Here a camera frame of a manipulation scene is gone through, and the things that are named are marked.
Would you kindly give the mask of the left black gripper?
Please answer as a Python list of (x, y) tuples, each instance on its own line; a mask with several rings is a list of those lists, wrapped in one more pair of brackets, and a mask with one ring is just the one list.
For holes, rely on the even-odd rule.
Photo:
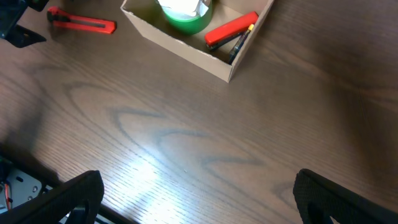
[(17, 48), (24, 48), (47, 39), (25, 27), (16, 25), (25, 10), (30, 7), (42, 11), (49, 0), (1, 0), (1, 34)]

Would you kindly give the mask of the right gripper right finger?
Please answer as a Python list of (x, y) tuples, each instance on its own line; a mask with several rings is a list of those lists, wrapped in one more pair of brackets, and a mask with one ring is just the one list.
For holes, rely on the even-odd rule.
[(397, 223), (397, 213), (309, 170), (296, 175), (293, 195), (304, 223)]

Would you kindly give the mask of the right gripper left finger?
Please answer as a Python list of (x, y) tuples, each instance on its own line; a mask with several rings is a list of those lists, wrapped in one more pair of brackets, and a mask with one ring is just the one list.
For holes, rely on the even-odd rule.
[(89, 170), (59, 185), (48, 193), (1, 214), (1, 224), (94, 223), (104, 195), (98, 170)]

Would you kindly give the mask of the green tape roll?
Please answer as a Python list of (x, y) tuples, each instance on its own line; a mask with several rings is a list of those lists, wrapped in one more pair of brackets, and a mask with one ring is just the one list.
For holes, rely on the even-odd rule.
[(203, 17), (196, 17), (190, 20), (178, 20), (178, 19), (173, 19), (170, 16), (166, 15), (164, 12), (167, 20), (169, 23), (179, 30), (180, 32), (187, 34), (187, 35), (193, 35), (196, 33), (199, 33), (202, 31), (211, 21), (212, 18), (212, 5), (213, 3), (210, 4), (210, 8), (207, 11), (207, 13)]

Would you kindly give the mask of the black gold correction tape dispenser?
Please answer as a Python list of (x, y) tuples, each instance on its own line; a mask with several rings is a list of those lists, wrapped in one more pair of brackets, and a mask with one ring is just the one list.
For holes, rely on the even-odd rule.
[(245, 40), (247, 39), (248, 35), (251, 33), (253, 28), (254, 28), (254, 24), (251, 24), (248, 27), (248, 29), (240, 35), (238, 41), (235, 43), (234, 47), (229, 52), (229, 61), (228, 61), (229, 64), (233, 63), (234, 59), (236, 58), (237, 54), (241, 50), (241, 47), (243, 46)]

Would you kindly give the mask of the yellow sticky note pad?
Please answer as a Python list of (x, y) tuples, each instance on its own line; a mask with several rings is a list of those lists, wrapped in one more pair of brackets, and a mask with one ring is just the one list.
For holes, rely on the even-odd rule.
[(190, 20), (203, 17), (212, 0), (157, 0), (166, 15), (173, 19)]

